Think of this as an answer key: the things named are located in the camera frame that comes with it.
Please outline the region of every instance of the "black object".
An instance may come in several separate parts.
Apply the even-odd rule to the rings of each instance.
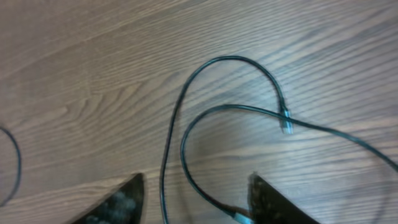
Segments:
[[[9,132],[6,128],[1,127],[1,126],[0,126],[0,130],[4,134],[6,134],[6,136],[11,140],[12,145],[14,145],[15,152],[17,154],[17,175],[16,175],[16,179],[15,179],[15,182],[14,182],[14,186],[12,187],[12,190],[9,193],[9,195],[7,195],[7,197],[2,202],[0,202],[0,207],[3,207],[14,197],[14,195],[18,191],[19,185],[21,184],[22,156],[21,156],[21,150],[19,149],[18,143],[15,140],[14,136],[11,134],[11,132]]]
[[[319,224],[257,174],[250,176],[249,206],[255,224]]]
[[[241,56],[222,56],[222,57],[217,57],[214,59],[211,59],[210,61],[204,63],[202,66],[200,66],[198,69],[196,69],[189,77],[188,80],[185,82],[185,84],[182,87],[182,90],[180,92],[180,95],[178,96],[178,99],[175,103],[175,107],[172,113],[172,117],[170,119],[170,126],[169,126],[169,133],[167,135],[167,139],[166,139],[166,145],[165,145],[165,149],[164,149],[164,156],[163,156],[163,160],[162,160],[162,166],[160,169],[160,183],[159,183],[159,192],[160,192],[160,205],[161,205],[161,209],[162,209],[162,215],[163,215],[163,222],[165,224],[169,224],[169,219],[167,217],[167,207],[166,207],[166,202],[165,202],[165,192],[164,192],[164,179],[165,179],[165,169],[166,169],[166,164],[167,164],[167,158],[169,155],[169,150],[170,150],[170,143],[171,143],[171,138],[172,138],[172,133],[173,133],[173,127],[174,127],[174,122],[175,119],[177,117],[177,112],[181,107],[182,101],[185,97],[185,94],[188,90],[189,85],[191,84],[191,82],[193,81],[193,79],[203,70],[205,69],[207,66],[219,62],[219,61],[224,61],[224,60],[238,60],[238,61],[242,61],[242,62],[246,62],[249,63],[253,66],[255,66],[257,69],[259,69],[272,83],[272,85],[274,86],[276,92],[277,92],[277,97],[278,97],[278,102],[279,102],[279,112],[273,112],[273,111],[269,111],[269,110],[265,110],[262,108],[256,108],[253,106],[246,106],[246,105],[220,105],[220,106],[215,106],[212,107],[210,109],[207,109],[206,111],[200,113],[189,125],[188,128],[185,130],[184,135],[182,137],[181,140],[181,147],[180,147],[180,157],[181,157],[181,163],[182,163],[182,168],[184,170],[185,176],[187,177],[189,183],[191,184],[191,186],[193,187],[193,189],[195,189],[197,191],[198,194],[200,194],[206,201],[208,201],[209,203],[211,203],[212,205],[214,205],[216,208],[220,209],[221,211],[225,212],[225,214],[233,217],[236,221],[240,222],[240,223],[251,223],[252,222],[252,214],[249,211],[245,211],[241,208],[236,208],[236,207],[231,207],[228,205],[225,205],[219,201],[217,201],[216,199],[214,199],[212,196],[208,195],[206,192],[204,192],[198,185],[197,183],[194,181],[194,179],[192,178],[188,166],[187,166],[187,162],[185,160],[185,143],[187,141],[188,135],[190,133],[190,131],[193,129],[193,127],[201,120],[203,119],[205,116],[215,113],[215,112],[219,112],[219,111],[224,111],[224,110],[230,110],[230,109],[234,109],[234,110],[244,110],[244,111],[253,111],[253,112],[257,112],[260,114],[266,114],[269,115],[273,118],[277,118],[279,119],[280,123],[281,123],[281,128],[284,131],[284,133],[292,133],[292,124],[296,124],[299,126],[304,126],[310,129],[315,129],[318,131],[324,131],[330,134],[334,134],[336,136],[345,138],[349,141],[352,141],[356,144],[359,144],[360,146],[364,147],[366,150],[368,150],[369,152],[373,153],[374,155],[376,155],[377,157],[379,157],[380,159],[382,159],[384,162],[386,162],[387,164],[389,164],[396,172],[398,172],[398,165],[392,161],[391,159],[389,159],[386,155],[384,155],[383,153],[381,153],[380,151],[378,151],[377,149],[375,149],[374,147],[370,146],[368,143],[364,142],[362,139],[354,137],[350,134],[335,130],[335,129],[331,129],[331,128],[326,128],[326,127],[322,127],[322,126],[317,126],[314,124],[309,124],[303,121],[299,121],[296,119],[292,119],[290,118],[290,113],[289,110],[287,109],[287,106],[285,104],[285,99],[284,96],[282,94],[282,90],[279,86],[279,84],[277,83],[276,79],[271,75],[270,72],[268,72],[263,66],[261,66],[260,64],[258,64],[257,62],[246,58],[246,57],[241,57]],[[265,188],[267,190],[264,190],[263,192],[268,192],[267,195],[270,196],[273,193],[276,194],[275,190],[272,190],[273,188],[270,186],[265,185]],[[287,222],[287,224],[293,224],[293,223],[306,223],[306,222],[302,222],[302,220],[286,220],[285,222]]]
[[[144,203],[144,175],[136,174],[71,224],[139,224]]]

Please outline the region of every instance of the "wooden table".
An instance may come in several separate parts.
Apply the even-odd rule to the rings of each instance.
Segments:
[[[144,223],[161,223],[159,169],[182,83],[203,62],[243,55],[280,81],[293,117],[365,139],[398,162],[395,0],[5,0],[0,4],[0,123],[23,155],[21,187],[0,223],[65,223],[135,172]],[[276,110],[256,69],[222,62],[194,82],[167,169],[171,223],[233,223],[182,172],[178,145],[203,110]],[[0,135],[0,193],[15,152]],[[188,163],[209,194],[247,207],[257,171],[321,223],[398,223],[398,175],[329,134],[229,111],[192,132]]]

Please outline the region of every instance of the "black wire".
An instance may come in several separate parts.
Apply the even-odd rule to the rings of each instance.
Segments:
[[[384,162],[386,162],[387,164],[389,164],[396,172],[398,172],[398,165],[396,163],[394,163],[392,160],[390,160],[386,155],[384,155],[383,153],[379,152],[377,149],[375,149],[374,147],[370,146],[368,143],[364,142],[363,140],[361,140],[360,138],[351,136],[347,133],[343,133],[341,131],[335,130],[335,129],[331,129],[331,128],[325,128],[325,127],[321,127],[321,126],[317,126],[314,124],[309,124],[303,121],[299,121],[296,119],[292,119],[286,116],[286,114],[283,114],[283,110],[287,111],[287,107],[285,105],[285,100],[284,100],[284,96],[282,94],[282,90],[279,86],[279,84],[276,82],[276,79],[261,65],[259,65],[257,62],[245,58],[245,57],[241,57],[241,56],[223,56],[223,57],[217,57],[214,58],[208,62],[206,62],[205,64],[203,64],[201,67],[199,67],[198,69],[196,69],[188,78],[188,80],[185,82],[180,95],[177,99],[177,102],[175,103],[175,107],[172,113],[172,117],[170,119],[170,126],[169,126],[169,133],[167,135],[167,139],[166,139],[166,145],[165,145],[165,150],[164,150],[164,156],[163,156],[163,160],[162,160],[162,166],[160,169],[160,206],[162,209],[162,215],[163,215],[163,222],[164,224],[169,224],[169,219],[167,216],[167,208],[166,208],[166,202],[165,202],[165,195],[164,195],[164,179],[165,179],[165,170],[166,170],[166,164],[167,164],[167,157],[169,155],[169,150],[170,150],[170,143],[171,143],[171,138],[172,138],[172,133],[173,133],[173,127],[174,127],[174,122],[175,119],[177,117],[177,112],[182,104],[183,98],[188,90],[189,85],[191,84],[191,82],[193,81],[193,79],[207,66],[215,63],[215,62],[219,62],[222,60],[240,60],[243,62],[247,62],[250,63],[251,65],[255,66],[256,68],[258,68],[260,71],[263,72],[263,74],[271,81],[271,83],[273,84],[276,92],[277,92],[277,97],[279,100],[279,111],[280,113],[275,113],[269,110],[265,110],[262,108],[256,108],[253,106],[245,106],[245,105],[221,105],[221,106],[215,106],[212,107],[204,112],[202,112],[201,114],[199,114],[189,125],[188,128],[186,129],[186,131],[184,132],[183,138],[181,140],[181,146],[180,146],[180,158],[181,158],[181,163],[182,163],[182,167],[185,173],[185,176],[187,177],[189,183],[191,184],[191,186],[208,202],[210,202],[211,204],[213,204],[215,207],[217,207],[218,209],[222,210],[223,212],[227,213],[230,216],[234,216],[235,211],[233,209],[231,209],[229,206],[222,204],[221,202],[215,200],[213,197],[211,197],[210,195],[206,194],[206,192],[204,192],[197,184],[196,182],[193,180],[189,170],[188,170],[188,166],[187,166],[187,162],[185,160],[185,143],[187,141],[188,135],[190,133],[190,131],[193,129],[193,127],[197,124],[197,122],[199,122],[201,119],[203,119],[205,116],[211,114],[211,113],[215,113],[217,111],[222,111],[222,110],[229,110],[229,109],[239,109],[239,110],[246,110],[246,111],[254,111],[254,112],[258,112],[258,113],[262,113],[262,114],[267,114],[269,116],[275,117],[280,119],[281,121],[288,121],[294,124],[297,124],[299,126],[304,126],[307,128],[311,128],[311,129],[316,129],[319,131],[324,131],[327,133],[331,133],[334,134],[336,136],[345,138],[349,141],[355,142],[356,144],[359,144],[360,146],[364,147],[365,149],[367,149],[368,151],[372,152],[373,154],[375,154],[377,157],[381,158]]]
[[[14,186],[12,187],[12,190],[10,194],[0,203],[0,207],[5,206],[12,198],[13,196],[17,193],[19,189],[19,184],[21,183],[21,175],[22,175],[22,157],[21,157],[21,150],[19,149],[18,143],[15,140],[14,136],[5,128],[0,126],[0,130],[6,134],[9,139],[11,140],[12,144],[14,145],[16,154],[17,154],[17,175],[16,179],[14,182]]]
[[[177,112],[181,107],[182,101],[184,99],[184,96],[188,90],[188,87],[190,86],[191,82],[193,81],[193,79],[203,70],[205,69],[207,66],[219,62],[219,61],[223,61],[223,60],[239,60],[242,62],[247,62],[253,66],[255,66],[256,68],[258,68],[273,84],[276,92],[277,92],[277,97],[278,97],[278,101],[279,101],[279,110],[286,110],[286,105],[285,105],[285,99],[282,93],[282,90],[279,86],[279,84],[277,83],[276,79],[271,75],[271,73],[269,73],[263,66],[261,66],[260,64],[258,64],[257,62],[246,58],[246,57],[242,57],[242,56],[222,56],[222,57],[217,57],[214,59],[211,59],[210,61],[204,63],[202,66],[200,66],[198,69],[196,69],[188,78],[188,80],[186,80],[184,86],[182,87],[182,90],[180,92],[180,95],[177,99],[177,102],[175,103],[174,106],[174,110],[172,113],[172,117],[170,119],[170,126],[169,126],[169,133],[167,134],[167,139],[166,139],[166,145],[165,145],[165,149],[164,149],[164,155],[163,155],[163,160],[162,160],[162,167],[160,168],[160,179],[159,179],[159,195],[160,195],[160,206],[162,209],[162,215],[163,215],[163,221],[165,224],[169,223],[169,219],[167,218],[167,207],[166,207],[166,201],[165,201],[165,194],[164,194],[164,179],[165,179],[165,170],[166,170],[166,164],[167,164],[167,158],[169,156],[169,150],[170,150],[170,143],[171,143],[171,139],[172,139],[172,134],[173,134],[173,128],[174,128],[174,122],[175,119],[177,117]],[[217,202],[216,200],[213,200],[212,202],[213,205],[215,205],[216,207],[220,208],[223,206],[223,204]],[[223,210],[224,212],[228,213],[229,215],[232,215],[232,211],[227,211],[226,209]]]

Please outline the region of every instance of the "cable plug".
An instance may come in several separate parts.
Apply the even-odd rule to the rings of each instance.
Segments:
[[[281,109],[280,113],[282,115],[284,115],[285,117],[290,118],[290,112],[288,109],[286,109],[286,108]],[[281,119],[280,120],[280,128],[282,128],[282,132],[284,134],[293,134],[293,124],[290,121]]]
[[[253,221],[249,217],[247,217],[243,214],[240,214],[238,212],[235,213],[235,216],[233,217],[233,219],[240,224],[253,224]]]

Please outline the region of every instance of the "wooden surface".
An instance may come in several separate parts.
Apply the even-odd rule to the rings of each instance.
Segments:
[[[21,188],[0,223],[65,223],[135,172],[144,223],[161,223],[159,169],[172,107],[191,72],[243,55],[280,81],[295,118],[361,137],[398,162],[395,0],[5,0],[0,4],[0,123],[23,155]],[[276,110],[270,83],[223,62],[192,85],[167,169],[171,223],[233,223],[188,185],[178,145],[187,123],[222,103]],[[0,193],[15,155],[0,135]],[[247,207],[254,172],[322,223],[398,223],[398,175],[347,141],[230,111],[188,142],[195,180]]]

